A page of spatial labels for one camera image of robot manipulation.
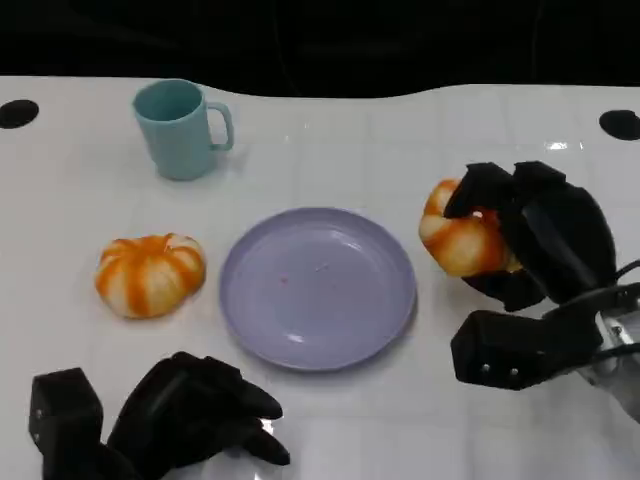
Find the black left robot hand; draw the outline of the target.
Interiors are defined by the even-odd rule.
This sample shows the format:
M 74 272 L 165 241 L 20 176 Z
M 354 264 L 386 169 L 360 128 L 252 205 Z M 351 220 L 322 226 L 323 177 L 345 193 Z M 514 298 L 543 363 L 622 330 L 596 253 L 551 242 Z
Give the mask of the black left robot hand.
M 280 403 L 234 366 L 186 352 L 159 361 L 129 395 L 107 445 L 144 479 L 243 450 L 286 466 L 288 450 L 262 421 L 283 416 Z

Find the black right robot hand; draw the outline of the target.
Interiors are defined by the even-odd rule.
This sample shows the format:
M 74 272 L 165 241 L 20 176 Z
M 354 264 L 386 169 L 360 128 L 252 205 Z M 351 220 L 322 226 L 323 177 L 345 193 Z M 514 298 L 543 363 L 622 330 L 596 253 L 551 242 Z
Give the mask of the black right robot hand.
M 616 252 L 602 209 L 584 188 L 541 161 L 518 162 L 513 172 L 473 163 L 444 209 L 447 218 L 491 213 L 499 237 L 519 262 L 465 277 L 514 312 L 548 298 L 569 302 L 616 284 Z

